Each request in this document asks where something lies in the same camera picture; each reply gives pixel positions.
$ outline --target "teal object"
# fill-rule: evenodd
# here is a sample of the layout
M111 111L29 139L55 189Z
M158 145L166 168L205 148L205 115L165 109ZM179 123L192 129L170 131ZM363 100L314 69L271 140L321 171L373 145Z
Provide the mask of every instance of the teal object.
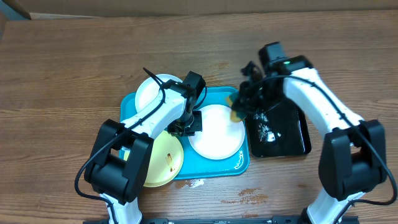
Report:
M236 92L238 92L238 90L231 86L209 87L207 96L199 109L207 105L228 106L226 102L227 97ZM205 93L203 91L197 102L200 102L204 95ZM120 121L137 114L135 97L136 93L130 93L122 100L120 106ZM184 150L184 162L174 180L239 175L249 167L250 155L247 135L244 137L241 148L233 156L222 160L207 159L199 155L191 147L188 137L178 137L178 140ZM119 156L123 158L123 150L120 150Z

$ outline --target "tabletop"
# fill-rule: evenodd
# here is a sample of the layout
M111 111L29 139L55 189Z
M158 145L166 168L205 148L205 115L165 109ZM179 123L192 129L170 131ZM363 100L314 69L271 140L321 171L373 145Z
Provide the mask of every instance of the tabletop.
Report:
M238 87L257 51L281 41L305 55L354 112L386 129L398 177L398 11L298 12L7 22L0 43L0 222L81 223L106 218L103 202L77 196L73 181L101 124L154 73L189 71L209 86ZM298 215L321 189L322 140L308 122L308 156L251 158L239 176L144 189L145 217ZM94 194L81 181L84 192ZM387 200L391 185L365 198ZM396 223L398 205L349 210L361 223Z

